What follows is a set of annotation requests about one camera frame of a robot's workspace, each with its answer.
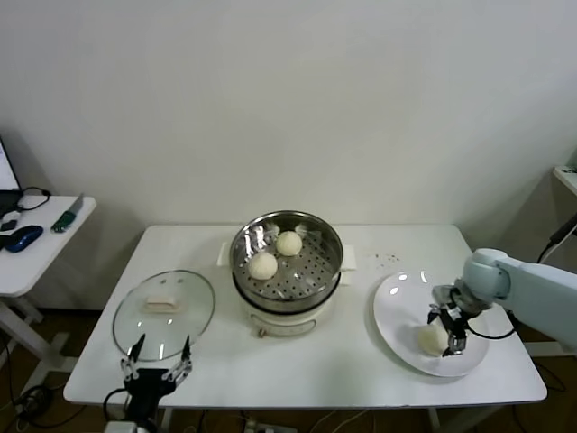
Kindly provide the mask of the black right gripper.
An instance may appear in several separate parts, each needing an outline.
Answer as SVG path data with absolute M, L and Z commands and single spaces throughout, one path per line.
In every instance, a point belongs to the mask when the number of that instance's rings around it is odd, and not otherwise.
M 443 325 L 448 335 L 442 357 L 461 355 L 466 348 L 467 316 L 456 304 L 430 304 L 426 323 Z

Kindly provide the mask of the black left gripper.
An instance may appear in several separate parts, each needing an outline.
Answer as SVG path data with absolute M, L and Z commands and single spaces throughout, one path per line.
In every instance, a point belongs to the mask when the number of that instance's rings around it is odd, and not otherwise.
M 171 380 L 184 380 L 192 371 L 190 336 L 188 336 L 180 360 L 172 368 L 169 370 L 140 368 L 136 372 L 135 365 L 144 340 L 145 335 L 142 334 L 120 363 L 124 378 L 130 378 L 124 382 L 124 387 L 130 395 L 126 410 L 128 419 L 152 419 L 159 408 L 160 400 L 175 391 L 175 382 Z

